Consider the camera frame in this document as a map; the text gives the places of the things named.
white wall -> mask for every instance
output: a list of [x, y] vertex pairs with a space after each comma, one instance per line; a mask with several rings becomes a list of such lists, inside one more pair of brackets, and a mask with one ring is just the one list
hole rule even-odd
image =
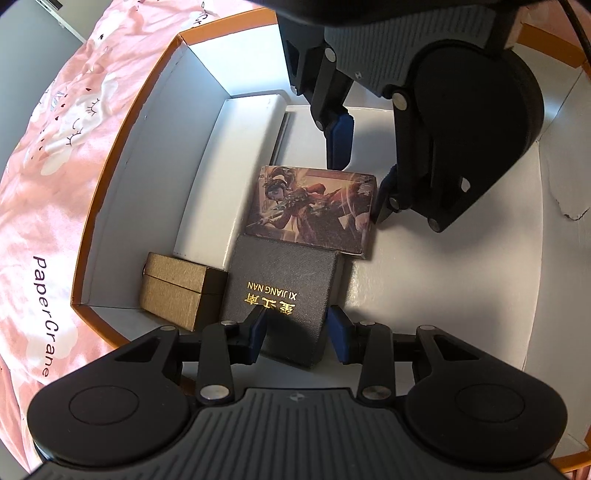
[[80, 46], [35, 0], [18, 0], [0, 17], [0, 171], [39, 98]]

metal screw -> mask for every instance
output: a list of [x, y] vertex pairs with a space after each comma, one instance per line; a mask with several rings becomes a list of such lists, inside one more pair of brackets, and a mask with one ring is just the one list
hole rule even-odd
[[365, 387], [361, 394], [368, 400], [386, 400], [392, 395], [392, 391], [383, 385], [372, 385], [371, 387]]
[[408, 102], [402, 93], [392, 95], [392, 103], [398, 110], [405, 111], [408, 108]]
[[398, 203], [398, 200], [394, 197], [390, 197], [390, 206], [394, 210], [400, 210], [400, 204]]
[[230, 390], [223, 385], [207, 385], [199, 394], [206, 400], [221, 400], [230, 394]]
[[336, 62], [336, 54], [335, 51], [332, 48], [325, 48], [324, 49], [324, 56], [326, 57], [326, 59], [331, 62], [334, 63]]
[[470, 182], [468, 181], [468, 179], [465, 179], [464, 177], [462, 177], [462, 181], [460, 182], [460, 188], [462, 189], [462, 191], [464, 193], [466, 193], [468, 190], [470, 190]]
[[427, 223], [435, 233], [441, 232], [441, 227], [439, 226], [439, 223], [437, 223], [437, 220], [430, 218]]

cartoon print fabric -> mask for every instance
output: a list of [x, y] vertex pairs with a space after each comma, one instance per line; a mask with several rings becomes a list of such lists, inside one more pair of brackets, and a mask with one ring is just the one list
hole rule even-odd
[[114, 0], [34, 109], [0, 181], [0, 439], [40, 464], [27, 408], [44, 385], [110, 347], [70, 307], [90, 202], [114, 139], [180, 31], [252, 9], [243, 0]]

